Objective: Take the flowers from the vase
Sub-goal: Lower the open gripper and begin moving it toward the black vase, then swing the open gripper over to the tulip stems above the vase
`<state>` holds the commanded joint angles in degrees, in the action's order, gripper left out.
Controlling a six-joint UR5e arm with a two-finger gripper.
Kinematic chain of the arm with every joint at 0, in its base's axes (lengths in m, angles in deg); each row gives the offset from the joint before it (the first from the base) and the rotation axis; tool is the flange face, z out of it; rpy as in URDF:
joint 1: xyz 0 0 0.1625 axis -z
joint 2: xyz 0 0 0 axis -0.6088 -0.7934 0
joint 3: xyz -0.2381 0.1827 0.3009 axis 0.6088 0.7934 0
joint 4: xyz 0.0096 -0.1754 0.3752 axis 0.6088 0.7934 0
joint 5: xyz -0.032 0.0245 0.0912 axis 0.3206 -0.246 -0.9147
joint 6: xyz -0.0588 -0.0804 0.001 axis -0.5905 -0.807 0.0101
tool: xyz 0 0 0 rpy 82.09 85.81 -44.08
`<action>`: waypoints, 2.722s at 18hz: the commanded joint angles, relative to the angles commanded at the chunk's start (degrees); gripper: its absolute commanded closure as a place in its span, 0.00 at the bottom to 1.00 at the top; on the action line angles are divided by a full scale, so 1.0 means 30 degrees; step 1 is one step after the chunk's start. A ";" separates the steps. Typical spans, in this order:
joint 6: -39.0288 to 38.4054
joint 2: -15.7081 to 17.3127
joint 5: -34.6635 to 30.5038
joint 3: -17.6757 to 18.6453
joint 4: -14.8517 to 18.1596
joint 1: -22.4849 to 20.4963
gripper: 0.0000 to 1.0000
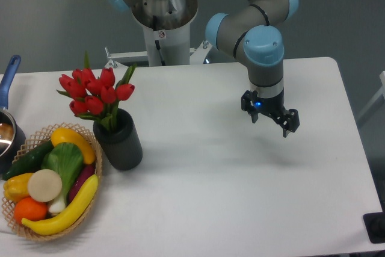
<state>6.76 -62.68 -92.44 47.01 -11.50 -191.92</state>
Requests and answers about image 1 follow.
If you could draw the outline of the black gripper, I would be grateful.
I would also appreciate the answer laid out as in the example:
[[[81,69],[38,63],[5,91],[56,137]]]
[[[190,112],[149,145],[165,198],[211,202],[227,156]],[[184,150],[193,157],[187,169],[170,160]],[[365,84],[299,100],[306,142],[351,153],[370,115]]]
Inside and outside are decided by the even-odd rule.
[[[252,123],[257,122],[259,114],[278,121],[284,138],[290,133],[294,133],[300,125],[298,111],[284,108],[283,90],[273,98],[261,98],[258,96],[257,91],[247,90],[241,97],[241,109],[248,113]]]

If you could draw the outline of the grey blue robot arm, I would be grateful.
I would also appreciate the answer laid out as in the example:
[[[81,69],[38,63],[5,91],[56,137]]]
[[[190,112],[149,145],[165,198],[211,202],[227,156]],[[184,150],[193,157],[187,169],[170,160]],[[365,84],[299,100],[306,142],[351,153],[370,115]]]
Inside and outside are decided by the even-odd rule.
[[[130,10],[142,26],[151,66],[189,64],[190,25],[197,0],[108,0],[120,11]],[[277,25],[298,9],[299,0],[247,0],[235,15],[213,15],[205,39],[215,49],[247,68],[250,89],[241,98],[241,108],[252,121],[260,115],[272,119],[283,134],[295,132],[299,115],[284,106],[282,35]]]

